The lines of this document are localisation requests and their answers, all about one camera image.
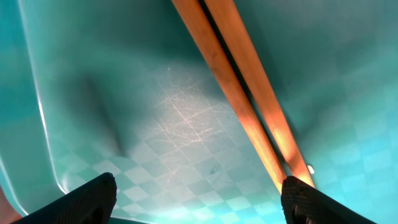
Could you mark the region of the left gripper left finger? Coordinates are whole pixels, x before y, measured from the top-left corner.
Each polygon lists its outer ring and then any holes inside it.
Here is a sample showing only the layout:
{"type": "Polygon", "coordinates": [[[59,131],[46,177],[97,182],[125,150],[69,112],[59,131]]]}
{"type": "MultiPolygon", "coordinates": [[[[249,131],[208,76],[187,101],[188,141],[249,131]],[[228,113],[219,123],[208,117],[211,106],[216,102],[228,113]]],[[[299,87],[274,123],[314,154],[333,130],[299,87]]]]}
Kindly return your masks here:
{"type": "Polygon", "coordinates": [[[13,224],[107,224],[116,191],[113,174],[105,172],[13,224]]]}

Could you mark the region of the wooden chopstick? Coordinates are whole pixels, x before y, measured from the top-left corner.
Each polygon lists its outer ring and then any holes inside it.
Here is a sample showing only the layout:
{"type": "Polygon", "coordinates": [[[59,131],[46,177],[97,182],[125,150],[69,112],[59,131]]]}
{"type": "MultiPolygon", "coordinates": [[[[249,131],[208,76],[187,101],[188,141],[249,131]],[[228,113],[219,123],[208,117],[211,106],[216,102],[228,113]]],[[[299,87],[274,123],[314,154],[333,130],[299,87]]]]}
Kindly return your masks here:
{"type": "Polygon", "coordinates": [[[172,3],[236,113],[276,189],[281,192],[286,174],[203,8],[197,0],[172,0],[172,3]]]}
{"type": "Polygon", "coordinates": [[[205,0],[292,174],[315,184],[233,0],[205,0]]]}

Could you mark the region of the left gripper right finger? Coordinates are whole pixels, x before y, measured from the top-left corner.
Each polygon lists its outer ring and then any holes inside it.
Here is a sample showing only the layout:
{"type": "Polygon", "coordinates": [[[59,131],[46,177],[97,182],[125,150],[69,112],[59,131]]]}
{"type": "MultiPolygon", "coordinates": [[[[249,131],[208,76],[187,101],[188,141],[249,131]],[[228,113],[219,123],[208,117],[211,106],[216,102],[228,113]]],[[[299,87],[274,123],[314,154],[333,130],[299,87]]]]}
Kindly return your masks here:
{"type": "Polygon", "coordinates": [[[294,176],[282,183],[281,204],[287,224],[373,224],[294,176]]]}

